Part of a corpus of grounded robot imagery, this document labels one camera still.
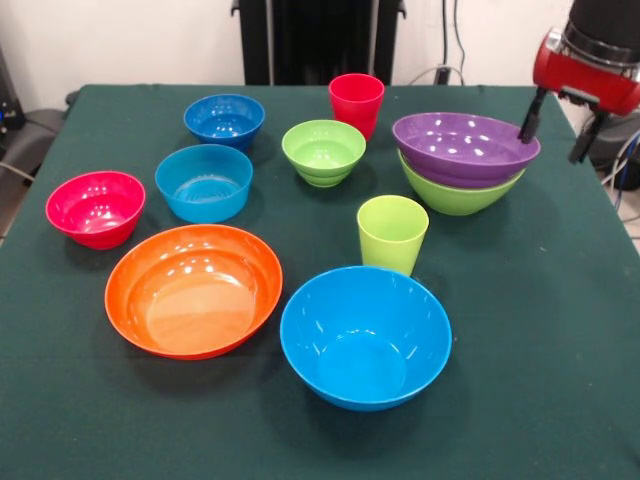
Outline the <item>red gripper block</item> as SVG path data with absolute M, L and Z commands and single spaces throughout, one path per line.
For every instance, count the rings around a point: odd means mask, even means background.
M 551 29 L 542 40 L 534 61 L 533 82 L 538 88 L 518 134 L 523 144 L 535 137 L 548 91 L 603 110 L 594 113 L 581 129 L 568 156 L 571 164 L 585 160 L 608 119 L 607 112 L 624 116 L 639 106 L 638 66 L 614 67 L 584 59 L 564 44 L 559 29 Z

